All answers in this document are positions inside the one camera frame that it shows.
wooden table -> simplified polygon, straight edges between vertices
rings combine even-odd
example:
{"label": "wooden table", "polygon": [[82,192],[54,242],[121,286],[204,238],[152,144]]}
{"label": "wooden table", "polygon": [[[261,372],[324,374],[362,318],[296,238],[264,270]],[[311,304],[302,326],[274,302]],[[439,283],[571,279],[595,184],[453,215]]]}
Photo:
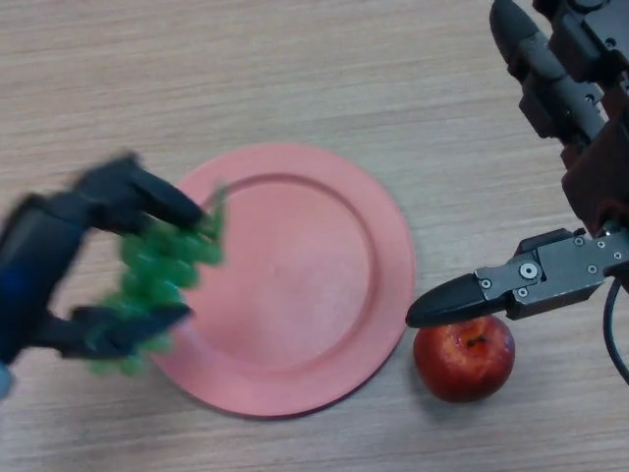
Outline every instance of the wooden table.
{"label": "wooden table", "polygon": [[[302,142],[387,186],[412,228],[418,293],[503,264],[520,239],[578,221],[558,143],[517,108],[489,4],[4,0],[2,209],[121,147],[175,182],[231,148]],[[60,313],[101,294],[114,261],[112,240],[95,238]],[[603,347],[603,297],[511,324],[507,386],[462,407],[416,381],[411,331],[352,397],[277,422],[203,408],[156,371],[95,380],[83,363],[31,352],[0,410],[0,470],[624,471],[628,390]]]}

plate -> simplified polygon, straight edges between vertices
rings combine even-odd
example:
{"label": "plate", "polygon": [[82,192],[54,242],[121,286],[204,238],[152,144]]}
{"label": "plate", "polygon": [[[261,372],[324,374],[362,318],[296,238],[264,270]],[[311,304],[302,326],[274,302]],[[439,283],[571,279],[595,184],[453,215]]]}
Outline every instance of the plate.
{"label": "plate", "polygon": [[157,366],[193,397],[246,416],[338,401],[404,332],[415,255],[402,213],[367,172],[316,147],[236,149],[179,188],[207,206],[221,183],[225,264],[201,269],[185,294],[195,315]]}

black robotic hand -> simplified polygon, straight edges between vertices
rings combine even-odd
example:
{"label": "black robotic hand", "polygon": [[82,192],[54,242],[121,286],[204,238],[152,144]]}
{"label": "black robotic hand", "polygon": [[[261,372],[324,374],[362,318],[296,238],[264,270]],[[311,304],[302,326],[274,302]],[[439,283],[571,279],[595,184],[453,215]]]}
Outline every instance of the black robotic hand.
{"label": "black robotic hand", "polygon": [[603,333],[629,384],[610,329],[618,288],[629,289],[629,1],[534,0],[533,7],[550,22],[550,37],[513,0],[493,0],[489,25],[522,88],[520,110],[541,138],[563,146],[563,191],[585,229],[528,238],[505,265],[435,287],[411,306],[407,325],[500,311],[520,320],[588,300],[611,276]]}
{"label": "black robotic hand", "polygon": [[68,320],[48,310],[92,228],[139,233],[152,217],[192,228],[203,211],[144,170],[133,152],[92,167],[68,191],[28,195],[16,206],[0,235],[0,398],[12,383],[8,366],[29,347],[64,358],[123,358],[189,314],[183,304],[157,307],[139,320],[121,320],[103,307],[78,307]]}

grape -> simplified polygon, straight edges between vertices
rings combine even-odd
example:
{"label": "grape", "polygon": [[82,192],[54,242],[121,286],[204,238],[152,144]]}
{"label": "grape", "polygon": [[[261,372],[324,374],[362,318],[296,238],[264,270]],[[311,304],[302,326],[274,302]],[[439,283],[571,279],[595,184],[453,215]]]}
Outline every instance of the grape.
{"label": "grape", "polygon": [[125,236],[120,244],[120,258],[127,266],[132,266],[136,254],[145,246],[144,241],[136,235]]}
{"label": "grape", "polygon": [[170,280],[157,280],[150,291],[150,306],[158,307],[160,305],[169,305],[175,303],[183,303],[179,288]]}
{"label": "grape", "polygon": [[200,261],[210,266],[218,266],[223,262],[223,250],[218,244],[209,243]]}
{"label": "grape", "polygon": [[142,284],[150,283],[159,271],[160,257],[153,251],[143,249],[137,251],[129,264]]}
{"label": "grape", "polygon": [[[183,303],[179,288],[191,288],[199,282],[196,263],[211,266],[223,262],[221,246],[225,220],[225,190],[214,197],[213,215],[206,215],[193,230],[180,230],[154,219],[141,236],[122,239],[120,255],[128,270],[120,277],[120,291],[108,294],[101,302],[116,310],[123,319],[147,316],[151,308]],[[166,353],[172,339],[161,333],[139,346],[140,352]],[[116,361],[93,361],[90,370],[105,375],[116,369],[126,376],[136,376],[145,369],[143,355]]]}
{"label": "grape", "polygon": [[197,284],[199,273],[192,264],[179,260],[163,262],[163,277],[178,287],[189,288]]}
{"label": "grape", "polygon": [[201,258],[206,243],[197,233],[181,231],[177,235],[175,257],[185,263],[194,263]]}
{"label": "grape", "polygon": [[123,274],[120,285],[122,291],[129,295],[142,295],[147,289],[146,284],[132,268]]}

red apple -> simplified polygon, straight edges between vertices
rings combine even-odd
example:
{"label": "red apple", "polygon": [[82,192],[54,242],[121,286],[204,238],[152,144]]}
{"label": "red apple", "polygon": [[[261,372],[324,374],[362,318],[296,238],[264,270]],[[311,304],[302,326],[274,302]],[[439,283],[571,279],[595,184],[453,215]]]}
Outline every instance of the red apple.
{"label": "red apple", "polygon": [[420,378],[434,396],[463,403],[487,398],[507,382],[515,342],[503,321],[488,316],[420,329],[413,354]]}

